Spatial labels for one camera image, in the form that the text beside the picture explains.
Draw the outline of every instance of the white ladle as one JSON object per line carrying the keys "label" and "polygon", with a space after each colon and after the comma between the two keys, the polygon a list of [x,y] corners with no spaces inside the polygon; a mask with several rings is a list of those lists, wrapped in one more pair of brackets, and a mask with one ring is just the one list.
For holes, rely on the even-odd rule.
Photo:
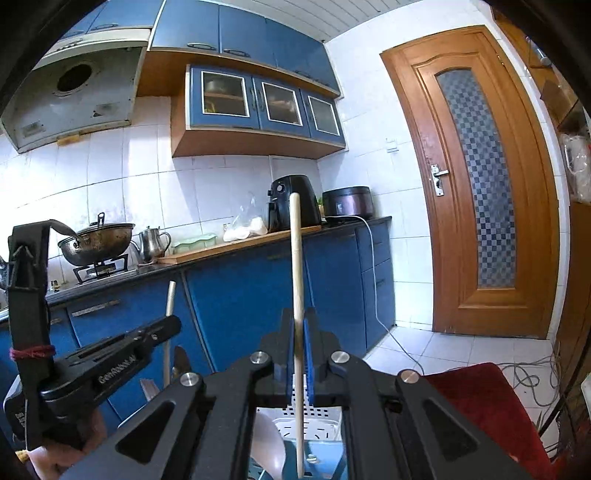
{"label": "white ladle", "polygon": [[273,480],[283,479],[285,445],[273,421],[257,411],[252,429],[251,457],[263,467]]}

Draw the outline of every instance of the red cushion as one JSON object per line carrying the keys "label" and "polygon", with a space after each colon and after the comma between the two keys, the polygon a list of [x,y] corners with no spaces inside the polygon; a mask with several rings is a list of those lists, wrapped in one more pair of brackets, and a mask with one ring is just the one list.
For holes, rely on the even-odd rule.
{"label": "red cushion", "polygon": [[555,480],[535,426],[499,367],[479,364],[425,378],[535,480]]}

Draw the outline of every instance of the door frame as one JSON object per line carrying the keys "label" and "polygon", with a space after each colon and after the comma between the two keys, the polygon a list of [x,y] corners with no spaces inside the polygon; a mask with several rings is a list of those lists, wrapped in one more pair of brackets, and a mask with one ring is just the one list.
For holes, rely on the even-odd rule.
{"label": "door frame", "polygon": [[535,141],[538,147],[538,151],[540,153],[540,158],[542,160],[543,175],[545,180],[545,186],[543,187],[545,187],[545,190],[547,192],[549,209],[548,213],[550,215],[549,224],[551,235],[549,262],[552,279],[547,281],[546,295],[544,296],[544,300],[541,300],[542,318],[538,322],[536,331],[531,332],[530,335],[545,339],[548,332],[548,327],[550,326],[551,315],[554,308],[554,299],[556,296],[556,285],[558,281],[558,252],[560,242],[560,228],[558,223],[558,198],[556,192],[556,184],[554,182],[554,173],[550,161],[550,154],[548,152],[548,145],[545,141],[544,133],[540,125],[540,120],[538,119],[538,116],[535,113],[530,97],[528,96],[528,93],[525,90],[525,87],[521,79],[517,75],[517,72],[513,68],[511,61],[506,56],[500,44],[493,37],[488,28],[484,25],[456,28],[453,30],[447,30],[433,35],[428,35],[398,45],[396,47],[389,48],[388,50],[380,54],[384,66],[392,81],[392,84],[394,85],[394,89],[400,100],[402,111],[404,112],[404,116],[406,118],[408,128],[411,133],[414,150],[417,156],[419,171],[421,173],[421,181],[423,183],[425,200],[427,203],[427,216],[431,236],[431,253],[433,256],[433,330],[436,332],[445,332],[453,329],[451,328],[450,324],[448,324],[447,322],[445,322],[444,319],[441,318],[440,312],[438,311],[438,309],[441,308],[441,282],[443,278],[443,272],[441,266],[442,251],[441,245],[439,243],[439,227],[436,217],[436,196],[434,194],[433,183],[431,180],[430,162],[425,157],[423,151],[423,143],[421,141],[421,136],[418,130],[417,119],[415,118],[415,115],[411,110],[410,102],[404,91],[402,81],[396,71],[395,64],[390,60],[389,57],[394,52],[401,51],[404,48],[420,44],[428,39],[432,39],[435,37],[443,38],[448,35],[457,35],[458,33],[482,34],[486,37],[488,43],[495,50],[495,53],[499,61],[501,62],[501,64],[504,65],[505,70],[508,72],[509,77],[513,82],[513,85],[515,86],[515,90],[517,91],[517,94],[519,94],[519,97],[525,107],[527,116],[530,120],[530,124],[532,126],[532,130],[535,136]]}

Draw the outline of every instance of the plastic bag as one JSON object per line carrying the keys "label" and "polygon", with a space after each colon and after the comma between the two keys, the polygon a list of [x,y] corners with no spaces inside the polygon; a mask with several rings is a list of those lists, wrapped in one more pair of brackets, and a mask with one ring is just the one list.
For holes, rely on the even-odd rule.
{"label": "plastic bag", "polygon": [[574,199],[591,203],[591,150],[582,135],[561,135],[564,144],[564,163]]}
{"label": "plastic bag", "polygon": [[254,194],[252,192],[248,192],[248,194],[251,201],[246,205],[246,208],[244,205],[240,205],[240,213],[223,234],[225,242],[244,240],[250,236],[265,235],[268,231],[263,220],[262,210],[257,205]]}

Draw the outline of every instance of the gas stove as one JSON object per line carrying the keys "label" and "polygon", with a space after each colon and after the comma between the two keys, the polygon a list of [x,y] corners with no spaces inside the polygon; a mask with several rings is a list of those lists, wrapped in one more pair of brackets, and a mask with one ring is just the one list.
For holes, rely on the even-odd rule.
{"label": "gas stove", "polygon": [[[74,268],[74,275],[78,279],[78,284],[83,284],[89,281],[100,280],[101,278],[110,277],[128,271],[127,268],[127,254],[120,257],[112,258],[108,262],[99,262],[87,267]],[[122,260],[123,265],[117,265],[117,261]]]}

